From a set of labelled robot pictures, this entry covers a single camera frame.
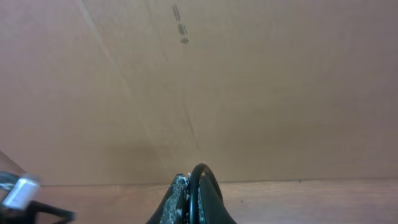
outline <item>black cable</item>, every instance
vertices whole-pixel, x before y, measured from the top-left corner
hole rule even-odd
[[[212,173],[210,168],[206,164],[197,165],[193,169],[191,177],[189,178],[189,182],[188,182],[189,224],[198,224],[199,223],[198,194],[199,194],[199,186],[200,186],[200,184],[199,184],[200,177],[202,176],[203,173],[205,173],[205,175],[210,178],[210,181],[211,181],[213,187],[215,188],[220,200],[223,201],[223,195],[221,194],[220,187],[218,186],[216,177],[214,177],[214,174]]]

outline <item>cardboard panel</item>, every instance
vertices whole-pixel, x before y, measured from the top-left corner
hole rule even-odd
[[[4,152],[48,184],[397,177],[396,1],[4,1]]]

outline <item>brown background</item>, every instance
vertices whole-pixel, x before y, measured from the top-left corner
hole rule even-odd
[[[397,1],[0,10],[2,151],[47,185],[397,177]]]

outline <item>cardboard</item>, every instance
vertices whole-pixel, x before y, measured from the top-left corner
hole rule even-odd
[[[47,185],[398,177],[397,1],[0,7],[0,142]]]

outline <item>black hose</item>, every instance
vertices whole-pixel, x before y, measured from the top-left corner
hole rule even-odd
[[[188,195],[189,195],[188,213],[189,213],[190,224],[199,224],[198,193],[200,186],[199,182],[203,173],[210,178],[210,181],[213,187],[215,188],[220,200],[223,201],[223,195],[221,194],[220,187],[210,168],[206,164],[197,165],[193,169],[191,177],[189,178],[188,182]]]

